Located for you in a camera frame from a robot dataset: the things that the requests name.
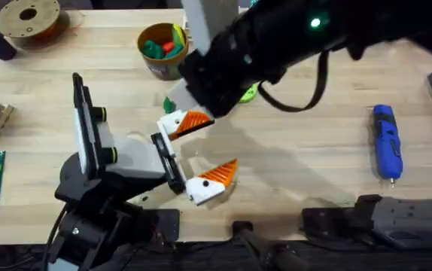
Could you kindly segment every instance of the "orange fin-shaped piece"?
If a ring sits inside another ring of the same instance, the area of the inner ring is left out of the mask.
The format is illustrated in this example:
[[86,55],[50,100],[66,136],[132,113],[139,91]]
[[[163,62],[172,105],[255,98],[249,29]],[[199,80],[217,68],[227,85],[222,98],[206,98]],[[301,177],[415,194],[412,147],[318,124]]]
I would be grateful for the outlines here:
[[171,140],[177,139],[213,123],[214,121],[202,112],[188,111],[181,124],[179,124],[178,129],[174,133],[170,134],[169,138]]
[[211,181],[219,181],[220,183],[224,184],[225,187],[227,187],[233,180],[236,169],[238,169],[238,160],[234,159],[215,169],[211,169],[202,173],[199,177],[206,178]]

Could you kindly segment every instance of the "blue handheld tool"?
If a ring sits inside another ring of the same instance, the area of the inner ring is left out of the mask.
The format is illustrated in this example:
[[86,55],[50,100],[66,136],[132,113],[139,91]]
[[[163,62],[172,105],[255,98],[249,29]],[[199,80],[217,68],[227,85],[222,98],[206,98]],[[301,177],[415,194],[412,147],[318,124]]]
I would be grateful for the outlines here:
[[395,180],[402,175],[403,161],[397,121],[395,121],[394,112],[390,106],[375,105],[373,125],[379,174],[384,179],[390,179],[391,186],[394,187]]

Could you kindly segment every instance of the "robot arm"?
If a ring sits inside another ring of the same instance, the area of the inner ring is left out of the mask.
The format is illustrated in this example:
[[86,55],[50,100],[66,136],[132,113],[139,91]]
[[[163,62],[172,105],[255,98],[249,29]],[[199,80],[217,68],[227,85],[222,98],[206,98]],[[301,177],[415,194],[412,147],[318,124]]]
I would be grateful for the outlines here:
[[223,117],[252,84],[276,84],[289,66],[310,56],[346,48],[359,60],[366,47],[398,38],[432,52],[432,2],[260,0],[217,35],[207,53],[188,55],[180,72],[196,102]]

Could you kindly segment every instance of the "green led light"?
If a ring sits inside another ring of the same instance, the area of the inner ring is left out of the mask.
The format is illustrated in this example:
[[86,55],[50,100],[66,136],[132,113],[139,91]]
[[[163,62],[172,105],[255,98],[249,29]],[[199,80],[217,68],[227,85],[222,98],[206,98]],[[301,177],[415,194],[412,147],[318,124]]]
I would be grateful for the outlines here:
[[318,18],[315,18],[312,20],[312,22],[309,24],[312,28],[316,29],[321,26],[321,20]]

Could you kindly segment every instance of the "spool of filament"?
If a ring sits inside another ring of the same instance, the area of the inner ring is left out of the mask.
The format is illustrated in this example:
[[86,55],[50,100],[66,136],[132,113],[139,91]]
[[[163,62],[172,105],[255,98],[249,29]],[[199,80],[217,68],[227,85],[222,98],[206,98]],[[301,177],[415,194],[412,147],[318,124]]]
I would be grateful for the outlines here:
[[69,23],[57,0],[13,0],[0,10],[0,33],[22,48],[54,43]]

